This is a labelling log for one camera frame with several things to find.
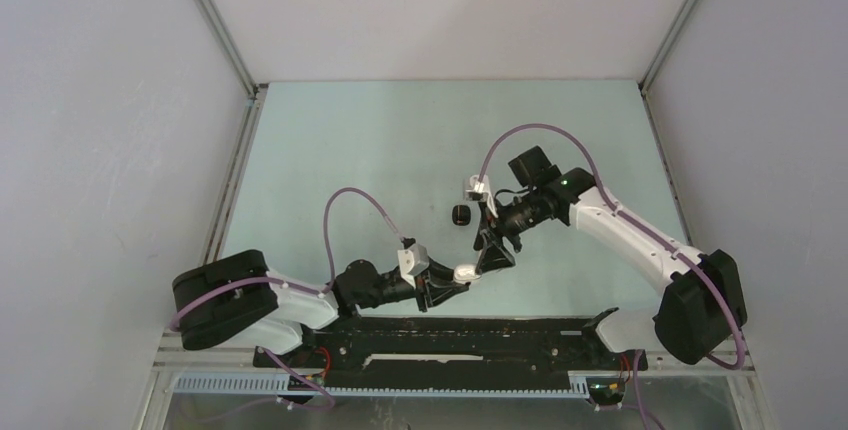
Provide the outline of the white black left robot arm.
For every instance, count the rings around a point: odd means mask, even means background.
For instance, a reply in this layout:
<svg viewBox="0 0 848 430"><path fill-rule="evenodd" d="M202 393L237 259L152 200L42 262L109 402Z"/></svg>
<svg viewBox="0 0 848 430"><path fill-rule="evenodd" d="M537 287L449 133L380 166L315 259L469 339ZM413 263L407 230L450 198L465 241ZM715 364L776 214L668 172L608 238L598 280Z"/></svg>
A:
<svg viewBox="0 0 848 430"><path fill-rule="evenodd" d="M310 285L271 270L261 251L247 250L177 276L169 328L189 351L240 343L299 367L316 353L316 340L306 330L406 300L425 312L468 291L480 276L473 264L444 266L415 244L399 251L398 266L389 272L356 260L330 283Z"/></svg>

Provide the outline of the white charging case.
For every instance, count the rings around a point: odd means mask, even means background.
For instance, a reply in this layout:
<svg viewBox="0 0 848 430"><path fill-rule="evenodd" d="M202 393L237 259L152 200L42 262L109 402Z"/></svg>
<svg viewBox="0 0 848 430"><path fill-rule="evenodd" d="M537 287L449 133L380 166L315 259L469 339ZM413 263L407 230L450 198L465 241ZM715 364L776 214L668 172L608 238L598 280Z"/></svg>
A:
<svg viewBox="0 0 848 430"><path fill-rule="evenodd" d="M458 284L467 284L481 277L482 272L473 264L461 264L453 269L453 281Z"/></svg>

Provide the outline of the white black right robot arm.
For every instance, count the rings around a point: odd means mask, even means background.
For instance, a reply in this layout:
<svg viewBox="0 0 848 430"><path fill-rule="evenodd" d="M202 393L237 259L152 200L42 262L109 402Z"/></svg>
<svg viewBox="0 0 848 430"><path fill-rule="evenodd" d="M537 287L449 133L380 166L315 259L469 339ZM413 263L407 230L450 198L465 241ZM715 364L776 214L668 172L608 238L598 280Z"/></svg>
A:
<svg viewBox="0 0 848 430"><path fill-rule="evenodd" d="M613 308L598 315L581 342L588 364L606 368L621 353L659 344L678 361L694 365L731 338L737 351L732 365L743 365L748 315L732 256L722 250L707 254L662 233L615 200L592 173L580 167L563 173L538 146L509 166L523 190L509 204L498 202L485 176L473 175L466 183L467 199L481 210L474 244L479 258L474 266L455 269L456 282L513 267L521 234L558 220L616 253L660 298L655 309Z"/></svg>

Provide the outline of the black gold-trimmed charging case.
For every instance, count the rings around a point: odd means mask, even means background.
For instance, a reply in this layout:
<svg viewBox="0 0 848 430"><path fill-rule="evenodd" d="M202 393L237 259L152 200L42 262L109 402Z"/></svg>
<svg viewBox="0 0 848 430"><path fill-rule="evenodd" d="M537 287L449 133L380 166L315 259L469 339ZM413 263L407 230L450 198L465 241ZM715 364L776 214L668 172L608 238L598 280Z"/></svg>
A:
<svg viewBox="0 0 848 430"><path fill-rule="evenodd" d="M454 225L464 227L471 223L472 211L466 204L457 204L452 208L451 220Z"/></svg>

